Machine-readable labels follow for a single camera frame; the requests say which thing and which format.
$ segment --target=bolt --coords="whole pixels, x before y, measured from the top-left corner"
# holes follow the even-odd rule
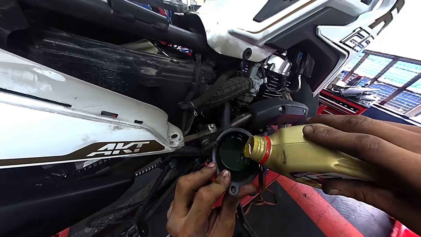
[[[211,141],[209,140],[209,139],[204,139],[203,141],[202,141],[202,147],[207,147],[208,145],[209,145],[209,143],[210,143]]]

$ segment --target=gold stripe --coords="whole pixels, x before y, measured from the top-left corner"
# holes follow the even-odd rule
[[[287,17],[291,16],[292,14],[296,13],[297,11],[299,11],[299,10],[301,10],[301,9],[303,9],[303,8],[305,8],[305,7],[307,7],[308,5],[310,5],[310,4],[312,4],[312,3],[314,3],[315,1],[317,1],[317,0],[311,0],[311,1],[307,2],[307,3],[305,3],[304,5],[302,5],[302,6],[298,7],[297,9],[295,9],[295,10],[293,10],[292,12],[290,12],[290,13],[286,14],[285,16],[281,17],[279,20],[277,20],[277,21],[273,22],[272,24],[268,25],[267,27],[265,27],[265,28],[263,28],[263,29],[261,29],[261,30],[259,30],[259,31],[255,31],[255,32],[254,32],[254,31],[248,31],[248,30],[246,30],[246,32],[249,32],[249,33],[254,33],[254,34],[261,33],[261,32],[263,32],[263,31],[267,30],[268,28],[272,27],[273,25],[277,24],[278,22],[280,22],[280,21],[284,20],[285,18],[287,18]]]

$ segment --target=motorcycle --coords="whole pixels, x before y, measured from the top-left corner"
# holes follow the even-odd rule
[[[145,220],[211,161],[219,134],[315,116],[318,93],[403,5],[3,0],[0,234],[52,236],[158,167],[142,202],[114,216],[133,212],[129,227],[147,236]]]

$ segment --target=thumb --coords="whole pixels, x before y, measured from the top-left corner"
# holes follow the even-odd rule
[[[330,179],[322,185],[324,193],[351,197],[372,205],[397,219],[410,230],[421,234],[420,205],[396,193],[361,180]]]

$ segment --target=akt logo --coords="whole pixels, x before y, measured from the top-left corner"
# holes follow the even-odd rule
[[[124,143],[108,143],[107,145],[99,148],[96,152],[92,152],[87,156],[94,156],[94,155],[123,155],[123,154],[130,154],[130,153],[140,153],[140,148],[143,144],[148,144],[149,141],[144,142],[133,142],[127,145]]]

